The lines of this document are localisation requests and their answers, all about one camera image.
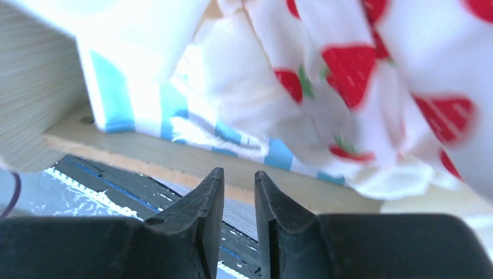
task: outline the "black surface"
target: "black surface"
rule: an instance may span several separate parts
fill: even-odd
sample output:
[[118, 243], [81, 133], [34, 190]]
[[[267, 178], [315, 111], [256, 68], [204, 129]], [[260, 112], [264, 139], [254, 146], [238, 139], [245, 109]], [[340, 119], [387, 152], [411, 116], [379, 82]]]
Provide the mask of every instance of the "black surface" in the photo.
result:
[[493, 278], [474, 232], [453, 216], [317, 216], [263, 171], [255, 210], [264, 279]]
[[223, 208], [224, 172], [215, 168], [194, 190], [144, 222], [0, 219], [0, 276], [214, 279]]
[[[94, 191], [104, 191], [111, 201], [135, 210], [142, 219], [181, 199], [180, 195], [150, 177], [70, 155], [54, 168]], [[248, 278], [261, 278], [258, 250], [255, 240], [223, 222], [219, 261]]]

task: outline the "white fabric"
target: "white fabric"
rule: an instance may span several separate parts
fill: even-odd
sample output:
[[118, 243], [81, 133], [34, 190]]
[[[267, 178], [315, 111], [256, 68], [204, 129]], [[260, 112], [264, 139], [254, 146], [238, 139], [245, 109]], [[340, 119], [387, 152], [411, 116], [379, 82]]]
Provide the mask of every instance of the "white fabric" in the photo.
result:
[[[493, 148], [485, 147], [493, 118], [487, 1], [486, 12], [477, 9], [481, 0], [8, 2], [81, 39], [135, 80], [167, 80], [180, 58], [187, 60], [190, 86], [219, 120], [260, 142], [280, 138], [299, 161], [343, 174], [363, 195], [420, 195], [430, 182], [456, 188], [461, 182], [443, 165], [442, 155], [448, 155], [449, 171], [456, 169], [473, 188], [493, 196]], [[378, 4], [380, 18], [368, 21]], [[379, 56], [376, 35], [394, 63]], [[341, 60], [347, 48], [352, 52]], [[348, 65], [360, 72], [334, 84], [329, 74], [320, 78], [327, 65], [332, 75]], [[303, 75], [310, 94], [291, 97], [279, 70]], [[344, 91], [363, 79], [363, 96], [351, 99]], [[443, 115], [433, 118], [442, 113], [434, 99], [451, 94], [460, 99], [456, 105], [469, 105], [470, 114], [455, 119], [468, 119], [467, 131], [454, 130], [450, 119], [440, 131]], [[422, 111], [428, 107], [427, 122]], [[363, 152], [358, 162], [346, 158], [355, 150]]]
[[174, 73], [210, 0], [5, 2], [82, 39], [88, 47], [136, 78], [167, 80]]

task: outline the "black plastic part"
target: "black plastic part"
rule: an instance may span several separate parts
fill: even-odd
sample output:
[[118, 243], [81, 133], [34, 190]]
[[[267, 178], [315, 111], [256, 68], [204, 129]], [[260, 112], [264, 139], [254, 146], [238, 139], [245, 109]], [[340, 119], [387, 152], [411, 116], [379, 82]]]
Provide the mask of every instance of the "black plastic part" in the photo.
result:
[[0, 221], [0, 278], [216, 278], [224, 172], [145, 222], [119, 217]]
[[255, 174], [264, 279], [493, 278], [474, 232], [443, 214], [314, 215]]

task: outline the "wooden board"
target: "wooden board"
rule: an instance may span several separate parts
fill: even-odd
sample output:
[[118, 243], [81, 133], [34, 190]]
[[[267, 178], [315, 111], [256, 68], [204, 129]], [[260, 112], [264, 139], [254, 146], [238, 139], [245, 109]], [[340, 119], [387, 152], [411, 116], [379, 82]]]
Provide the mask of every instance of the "wooden board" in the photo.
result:
[[349, 188], [244, 159], [213, 153], [137, 133], [104, 134], [86, 106], [44, 133], [48, 145], [62, 152], [195, 187], [214, 167], [226, 174], [226, 195], [253, 204], [253, 174], [266, 171], [293, 199], [316, 212], [378, 212], [381, 202]]
[[65, 153], [41, 133], [88, 103], [75, 43], [0, 2], [0, 167], [41, 171]]

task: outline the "red strawberry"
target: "red strawberry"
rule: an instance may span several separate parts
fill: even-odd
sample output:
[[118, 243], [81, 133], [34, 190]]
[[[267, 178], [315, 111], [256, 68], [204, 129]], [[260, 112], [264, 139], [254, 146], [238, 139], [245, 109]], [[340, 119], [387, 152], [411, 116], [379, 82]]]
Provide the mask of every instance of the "red strawberry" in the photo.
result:
[[334, 135], [335, 144], [329, 145], [328, 150], [335, 156], [353, 162], [368, 163], [375, 160], [375, 153], [359, 153], [351, 144], [345, 144], [341, 136]]
[[477, 118], [476, 105], [460, 95], [419, 96], [412, 94], [424, 118], [444, 145], [462, 142]]
[[337, 89], [350, 109], [357, 109], [375, 65], [375, 49], [369, 45], [328, 47], [322, 51], [330, 73], [327, 81]]
[[459, 172], [455, 169], [455, 166], [453, 165], [452, 161], [450, 161], [450, 158], [447, 156], [445, 151], [442, 149], [440, 150], [440, 161], [442, 161], [442, 164], [444, 167], [455, 177], [458, 179], [462, 180], [462, 177], [460, 177]]
[[362, 0], [363, 7], [371, 25], [374, 25], [384, 14], [388, 0]]
[[336, 91], [338, 91], [337, 84], [335, 83], [335, 77], [333, 74], [330, 73], [330, 70], [327, 66], [320, 69], [319, 75], [320, 79], [326, 80], [328, 84], [330, 84]]
[[465, 0], [465, 4], [471, 13], [489, 23], [493, 23], [493, 1]]
[[274, 72], [279, 82], [282, 83], [284, 88], [291, 94], [291, 97], [296, 103], [301, 103], [303, 100], [303, 89], [298, 75], [290, 70], [277, 69], [274, 70]]
[[290, 10], [290, 13], [299, 19], [298, 9], [296, 8], [296, 0], [286, 0], [286, 4], [288, 5], [288, 10]]
[[382, 42], [382, 39], [380, 38], [380, 35], [375, 30], [375, 28], [371, 29], [371, 34], [373, 35], [373, 40], [375, 42], [377, 59], [390, 59], [387, 48], [385, 47], [384, 42]]

